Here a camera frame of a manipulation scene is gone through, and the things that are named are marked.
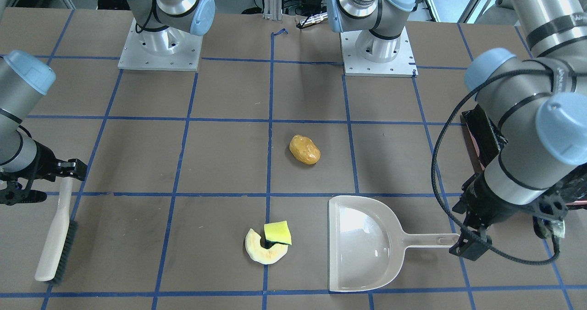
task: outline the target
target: black bristles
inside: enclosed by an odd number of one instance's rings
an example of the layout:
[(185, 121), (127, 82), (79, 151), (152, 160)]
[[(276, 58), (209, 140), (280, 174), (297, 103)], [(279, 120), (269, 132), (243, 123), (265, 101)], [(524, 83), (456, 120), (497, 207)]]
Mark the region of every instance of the black bristles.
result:
[(73, 239), (75, 238), (75, 233), (78, 230), (78, 223), (75, 221), (69, 221), (69, 228), (67, 229), (67, 236), (65, 236), (65, 244), (63, 245), (63, 251), (61, 252), (61, 258), (59, 259), (59, 265), (57, 266), (57, 271), (55, 272), (55, 278), (46, 281), (49, 285), (59, 285), (63, 281), (63, 276), (65, 276), (65, 267), (67, 266), (67, 258), (69, 257), (69, 253), (71, 253)]

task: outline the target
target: floor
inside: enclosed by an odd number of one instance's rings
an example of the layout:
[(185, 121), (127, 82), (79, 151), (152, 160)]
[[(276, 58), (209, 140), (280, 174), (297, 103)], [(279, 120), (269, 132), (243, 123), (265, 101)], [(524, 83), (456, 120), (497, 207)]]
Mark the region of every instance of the floor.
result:
[[(582, 210), (567, 216), (555, 265), (409, 249), (381, 289), (327, 287), (334, 195), (383, 201), (409, 233), (454, 231), (432, 196), (432, 143), (467, 93), (473, 57), (500, 45), (528, 58), (517, 28), (409, 22), (419, 76), (370, 78), (343, 74), (327, 25), (299, 31), (291, 17), (258, 15), (217, 15), (198, 73), (121, 71), (131, 20), (128, 11), (6, 10), (0, 53), (28, 51), (57, 74), (24, 126), (57, 157), (88, 163), (89, 173), (75, 183), (80, 227), (57, 287), (33, 275), (59, 184), (35, 183), (50, 195), (44, 203), (0, 207), (0, 309), (585, 308)], [(282, 28), (289, 33), (277, 34)], [(288, 153), (295, 134), (321, 149), (315, 166)], [(445, 139), (441, 189), (455, 203), (477, 164), (459, 121)], [(287, 255), (271, 266), (250, 260), (248, 229), (281, 220), (292, 233)], [(514, 255), (549, 255), (528, 216), (490, 234)]]

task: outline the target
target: yellow sponge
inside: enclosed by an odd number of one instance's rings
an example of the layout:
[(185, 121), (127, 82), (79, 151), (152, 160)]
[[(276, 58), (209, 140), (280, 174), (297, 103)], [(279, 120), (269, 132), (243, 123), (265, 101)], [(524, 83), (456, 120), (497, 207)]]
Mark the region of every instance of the yellow sponge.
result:
[(292, 244), (292, 235), (289, 233), (288, 222), (275, 222), (265, 224), (265, 239), (274, 244)]

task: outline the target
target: potato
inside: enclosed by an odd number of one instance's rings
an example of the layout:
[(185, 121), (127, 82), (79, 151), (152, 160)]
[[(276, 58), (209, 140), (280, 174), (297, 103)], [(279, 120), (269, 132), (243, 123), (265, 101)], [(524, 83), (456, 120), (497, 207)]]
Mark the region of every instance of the potato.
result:
[(296, 134), (289, 142), (289, 151), (294, 157), (305, 164), (315, 164), (320, 160), (320, 149), (308, 138)]

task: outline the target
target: white dustpan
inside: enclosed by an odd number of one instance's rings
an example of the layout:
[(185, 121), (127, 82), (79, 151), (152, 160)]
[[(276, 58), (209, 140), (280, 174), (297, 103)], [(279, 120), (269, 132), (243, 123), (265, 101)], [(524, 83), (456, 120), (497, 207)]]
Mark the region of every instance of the white dustpan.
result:
[(459, 239), (455, 233), (405, 233), (387, 205), (352, 195), (328, 202), (328, 233), (333, 292), (383, 287), (398, 276), (407, 248), (448, 248)]

